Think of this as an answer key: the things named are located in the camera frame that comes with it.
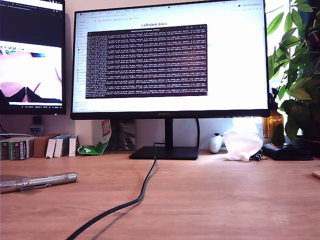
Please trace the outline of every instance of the monitor base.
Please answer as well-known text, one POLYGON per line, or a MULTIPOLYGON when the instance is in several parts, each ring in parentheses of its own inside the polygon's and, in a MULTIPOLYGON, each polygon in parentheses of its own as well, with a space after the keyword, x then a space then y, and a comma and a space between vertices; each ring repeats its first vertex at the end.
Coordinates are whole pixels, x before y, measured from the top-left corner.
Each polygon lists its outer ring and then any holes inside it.
POLYGON ((144 146, 131 154, 130 159, 157 159, 161 160, 196 160, 198 158, 198 148, 196 146, 174 146, 167 149, 164 146, 144 146))

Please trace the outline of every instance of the black cable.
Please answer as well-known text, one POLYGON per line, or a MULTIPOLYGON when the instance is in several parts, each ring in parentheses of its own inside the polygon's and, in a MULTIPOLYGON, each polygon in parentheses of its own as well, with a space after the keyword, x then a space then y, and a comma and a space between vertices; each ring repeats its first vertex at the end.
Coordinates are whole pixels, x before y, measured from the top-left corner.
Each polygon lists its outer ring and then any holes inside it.
POLYGON ((142 198, 143 196, 145 195, 145 191, 146 191, 146 186, 147 186, 147 183, 148 183, 148 180, 149 180, 149 177, 153 171, 153 169, 155 168, 155 165, 157 164, 157 158, 156 158, 156 145, 157 144, 163 144, 163 143, 158 143, 158 142, 155 142, 153 144, 153 147, 154 147, 154 162, 153 162, 153 165, 152 167, 150 168, 150 171, 149 173, 146 175, 145 179, 144 179, 144 182, 142 184, 142 188, 141 188, 141 192, 140 192, 140 195, 135 199, 135 200, 132 200, 132 201, 129 201, 127 203, 124 203, 124 204, 121 204, 119 206, 116 206, 114 208, 111 208, 103 213, 101 213, 100 215, 94 217, 93 219, 91 219, 90 221, 88 221, 87 223, 85 223, 84 225, 82 225, 81 227, 79 227, 74 233, 72 233, 66 240, 74 240, 79 234, 81 234, 84 230, 86 230, 87 228, 89 228, 91 225, 95 224, 96 222, 98 222, 99 220, 103 219, 104 217, 108 216, 109 214, 112 214, 118 210, 121 210, 121 209, 124 209, 124 208, 127 208, 133 204, 136 204, 138 203, 142 198))
MULTIPOLYGON (((2 128, 2 126, 1 126, 1 123, 0 123, 0 129, 2 130, 2 132, 4 132, 5 134, 8 134, 3 128, 2 128)), ((3 135, 2 137, 4 137, 5 139, 10 139, 11 138, 11 136, 10 135, 3 135)))
POLYGON ((197 135, 197 140, 196 140, 196 147, 199 149, 199 145, 200 145, 200 123, 199 123, 199 118, 196 118, 196 129, 198 132, 197 135))

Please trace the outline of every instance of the monitor bezel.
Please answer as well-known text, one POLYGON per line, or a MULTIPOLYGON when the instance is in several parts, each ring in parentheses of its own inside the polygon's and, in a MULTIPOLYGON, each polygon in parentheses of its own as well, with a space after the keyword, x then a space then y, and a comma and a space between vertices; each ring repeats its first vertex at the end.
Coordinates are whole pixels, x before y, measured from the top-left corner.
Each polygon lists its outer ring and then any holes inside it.
POLYGON ((0 115, 66 115, 67 114, 67 75, 66 75, 66 2, 65 0, 60 0, 62 4, 62 15, 63 15, 63 24, 62 24, 62 34, 63 34, 63 43, 62 43, 62 108, 19 108, 19 107, 9 107, 1 108, 0 115))
POLYGON ((92 10, 80 10, 74 12, 73 26, 73 53, 72 53, 72 88, 71 88, 71 110, 70 118, 72 120, 103 120, 103 119, 193 119, 193 118, 232 118, 232 117, 269 117, 270 116, 270 87, 269 87, 269 67, 268 67, 268 49, 267 49, 267 18, 266 18, 266 3, 263 0, 264 11, 264 41, 265 41, 265 62, 266 62, 266 81, 267 81, 267 109, 232 109, 232 110, 193 110, 193 111, 123 111, 123 112, 73 112, 74 104, 74 80, 75 80, 75 42, 76 42, 76 23, 77 14, 113 10, 126 10, 137 8, 150 8, 186 4, 200 4, 212 2, 227 2, 233 0, 202 0, 175 2, 153 5, 127 6, 117 8, 104 8, 92 10))

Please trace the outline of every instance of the wall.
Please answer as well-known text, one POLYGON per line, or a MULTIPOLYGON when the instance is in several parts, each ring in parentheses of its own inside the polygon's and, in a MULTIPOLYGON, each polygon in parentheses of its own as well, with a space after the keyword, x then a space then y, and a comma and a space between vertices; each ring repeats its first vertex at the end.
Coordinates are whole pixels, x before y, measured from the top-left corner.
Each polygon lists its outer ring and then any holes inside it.
MULTIPOLYGON (((166 3, 189 2, 187 0, 66 0, 66 63, 67 63, 67 115, 43 116, 43 133, 65 135, 78 134, 82 145, 95 145, 100 140, 101 125, 99 120, 70 119, 71 81, 72 81, 72 42, 74 31, 74 12, 81 10, 120 8, 131 6, 155 5, 166 3)), ((7 132, 29 134, 32 116, 1 116, 1 124, 7 132)), ((174 144, 176 146, 195 146, 197 143, 197 125, 194 119, 176 119, 174 127, 174 144)), ((223 133, 233 128, 231 118, 200 119, 200 148, 207 149, 209 139, 214 133, 223 133)), ((164 120, 137 120, 137 147, 151 146, 153 142, 164 141, 164 120)))

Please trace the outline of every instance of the terminal window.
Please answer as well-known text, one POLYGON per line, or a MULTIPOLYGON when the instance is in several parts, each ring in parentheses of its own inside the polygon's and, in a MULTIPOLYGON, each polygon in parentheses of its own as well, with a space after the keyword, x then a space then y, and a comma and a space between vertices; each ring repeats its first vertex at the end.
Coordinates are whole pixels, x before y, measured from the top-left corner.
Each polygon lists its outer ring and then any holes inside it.
POLYGON ((207 25, 87 34, 86 99, 205 96, 207 25))

